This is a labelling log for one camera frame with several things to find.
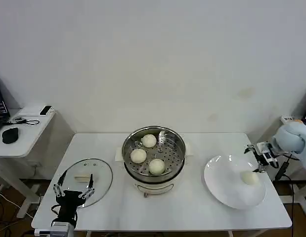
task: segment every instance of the glass lid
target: glass lid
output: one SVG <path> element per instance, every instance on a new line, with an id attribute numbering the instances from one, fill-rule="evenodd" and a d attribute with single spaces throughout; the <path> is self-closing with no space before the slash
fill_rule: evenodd
<path id="1" fill-rule="evenodd" d="M 91 174 L 94 194 L 79 208 L 90 206 L 106 195 L 112 184 L 112 169 L 107 162 L 97 158 L 83 159 L 67 169 L 62 184 L 63 190 L 85 192 L 88 188 Z"/>

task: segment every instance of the computer mouse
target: computer mouse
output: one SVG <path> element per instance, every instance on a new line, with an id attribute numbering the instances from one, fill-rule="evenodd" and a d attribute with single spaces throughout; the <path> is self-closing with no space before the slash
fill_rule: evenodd
<path id="1" fill-rule="evenodd" d="M 17 127 L 10 128 L 2 133 L 2 142 L 10 144 L 18 140 L 19 129 Z"/>

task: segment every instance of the floor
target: floor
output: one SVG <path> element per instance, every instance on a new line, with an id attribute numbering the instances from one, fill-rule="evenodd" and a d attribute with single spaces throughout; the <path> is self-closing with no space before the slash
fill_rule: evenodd
<path id="1" fill-rule="evenodd" d="M 27 181 L 26 184 L 31 186 L 31 180 Z M 44 195 L 48 188 L 48 181 L 41 181 L 41 187 L 38 191 L 39 195 Z M 290 188 L 288 184 L 277 183 L 275 185 L 276 190 L 280 195 L 290 195 Z M 24 200 L 24 197 L 15 189 L 9 188 L 3 190 L 2 194 L 10 201 L 15 202 L 18 205 Z M 0 204 L 0 237 L 21 237 L 25 231 L 32 230 L 31 218 L 26 217 L 24 219 L 17 219 L 16 213 L 17 208 L 11 203 L 5 201 L 0 197 L 0 202 L 3 204 L 3 208 Z M 291 215 L 291 205 L 285 205 L 289 215 Z M 29 214 L 35 215 L 37 205 L 32 205 L 29 210 Z M 240 237 L 243 232 L 233 232 L 235 237 Z M 85 233 L 77 233 L 78 237 L 84 237 Z M 227 237 L 227 232 L 165 232 L 165 233 L 103 233 L 97 232 L 92 233 L 92 237 Z M 269 230 L 260 237 L 291 237 L 291 229 L 281 230 Z M 306 216 L 298 204 L 294 205 L 294 237 L 306 237 Z"/>

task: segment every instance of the power strip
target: power strip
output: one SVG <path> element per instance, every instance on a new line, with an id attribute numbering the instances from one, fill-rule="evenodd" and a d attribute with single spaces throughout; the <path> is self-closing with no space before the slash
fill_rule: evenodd
<path id="1" fill-rule="evenodd" d="M 283 124 L 287 124 L 288 122 L 294 121 L 296 118 L 294 118 L 291 115 L 282 115 L 280 117 L 280 120 L 282 121 Z"/>

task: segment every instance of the white bun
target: white bun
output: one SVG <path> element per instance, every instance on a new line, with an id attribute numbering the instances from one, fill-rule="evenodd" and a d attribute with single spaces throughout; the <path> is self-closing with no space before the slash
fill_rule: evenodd
<path id="1" fill-rule="evenodd" d="M 248 185 L 257 184 L 260 181 L 257 173 L 252 172 L 252 171 L 241 172 L 241 179 L 243 180 L 245 184 L 248 184 Z"/>
<path id="2" fill-rule="evenodd" d="M 131 160 L 136 163 L 140 164 L 146 160 L 146 152 L 142 149 L 135 149 L 131 152 Z"/>
<path id="3" fill-rule="evenodd" d="M 142 138 L 143 145 L 148 148 L 155 146 L 156 142 L 156 137 L 152 134 L 147 134 Z"/>
<path id="4" fill-rule="evenodd" d="M 161 159 L 154 159 L 148 164 L 149 172 L 153 175 L 161 175 L 165 170 L 165 163 Z"/>

